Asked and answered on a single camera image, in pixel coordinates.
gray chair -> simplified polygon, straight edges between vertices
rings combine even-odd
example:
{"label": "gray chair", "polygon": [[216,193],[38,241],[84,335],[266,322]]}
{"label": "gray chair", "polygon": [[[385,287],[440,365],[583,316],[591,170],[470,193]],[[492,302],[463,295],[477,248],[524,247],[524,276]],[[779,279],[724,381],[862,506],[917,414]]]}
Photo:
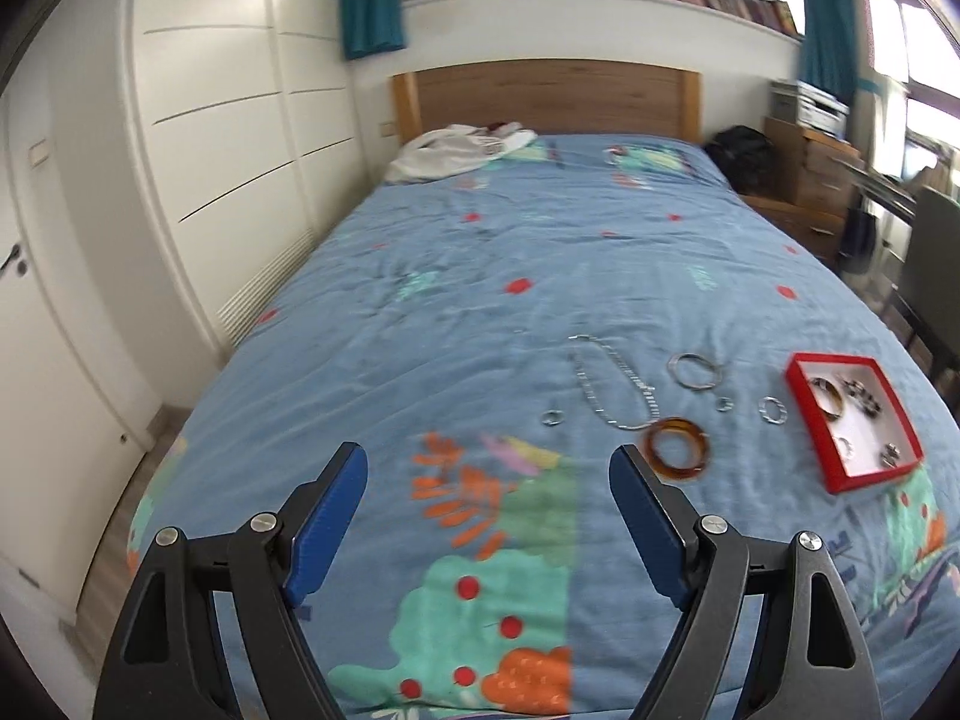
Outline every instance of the gray chair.
{"label": "gray chair", "polygon": [[960,370],[960,205],[939,191],[917,194],[906,262],[887,305],[909,322],[907,345],[920,337],[930,350],[930,381]]}

ventilation grille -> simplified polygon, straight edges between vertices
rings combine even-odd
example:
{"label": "ventilation grille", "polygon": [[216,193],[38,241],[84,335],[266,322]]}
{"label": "ventilation grille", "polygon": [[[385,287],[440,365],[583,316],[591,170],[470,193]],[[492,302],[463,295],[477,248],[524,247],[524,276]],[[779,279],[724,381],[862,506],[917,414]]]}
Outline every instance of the ventilation grille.
{"label": "ventilation grille", "polygon": [[259,274],[253,276],[227,304],[217,312],[220,322],[234,347],[240,346],[256,318],[270,302],[277,290],[304,264],[313,250],[309,232],[297,238],[286,250]]}

light switch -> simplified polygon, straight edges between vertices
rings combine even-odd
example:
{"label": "light switch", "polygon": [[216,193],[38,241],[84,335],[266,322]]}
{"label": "light switch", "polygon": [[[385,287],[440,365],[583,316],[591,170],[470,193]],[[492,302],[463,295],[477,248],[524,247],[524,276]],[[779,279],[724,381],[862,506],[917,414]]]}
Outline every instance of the light switch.
{"label": "light switch", "polygon": [[30,159],[30,167],[40,165],[50,156],[50,143],[45,138],[39,143],[34,143],[30,146],[27,156]]}

white cloth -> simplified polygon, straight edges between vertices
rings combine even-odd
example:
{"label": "white cloth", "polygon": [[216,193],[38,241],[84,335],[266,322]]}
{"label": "white cloth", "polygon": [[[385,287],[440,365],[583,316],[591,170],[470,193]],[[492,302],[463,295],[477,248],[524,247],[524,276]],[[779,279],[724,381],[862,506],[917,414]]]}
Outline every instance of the white cloth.
{"label": "white cloth", "polygon": [[437,181],[483,167],[527,146],[535,138],[536,132],[523,129],[516,122],[493,131],[467,124],[450,124],[445,129],[425,132],[407,143],[397,159],[390,162],[384,178],[391,184]]}

red box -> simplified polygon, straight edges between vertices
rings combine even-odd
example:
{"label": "red box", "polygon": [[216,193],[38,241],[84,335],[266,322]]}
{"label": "red box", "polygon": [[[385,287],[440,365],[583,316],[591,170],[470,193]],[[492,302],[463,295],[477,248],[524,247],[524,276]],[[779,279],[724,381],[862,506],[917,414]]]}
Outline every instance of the red box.
{"label": "red box", "polygon": [[[836,381],[839,372],[846,373],[850,378],[866,380],[870,384],[868,389],[882,406],[882,412],[876,420],[870,420],[867,415],[863,415],[850,401],[847,401],[844,416],[839,422],[831,423],[827,420],[817,403],[809,380],[813,376],[824,376],[832,378],[834,384],[839,386]],[[923,461],[923,447],[920,447],[920,440],[910,424],[904,406],[896,397],[880,365],[872,357],[798,352],[790,358],[790,364],[786,368],[786,380],[800,406],[803,421],[810,430],[820,466],[824,469],[824,486],[830,493],[846,493],[847,490],[896,479],[909,474]],[[841,458],[837,440],[839,424],[846,424],[845,429],[852,430],[858,442],[865,447],[862,457],[858,458],[856,447],[851,446],[849,440],[843,439],[846,442],[844,445],[851,449],[846,461]],[[894,469],[887,469],[880,464],[877,447],[885,442],[893,442],[901,450],[901,460]],[[871,468],[871,456],[875,459],[877,470]]]}

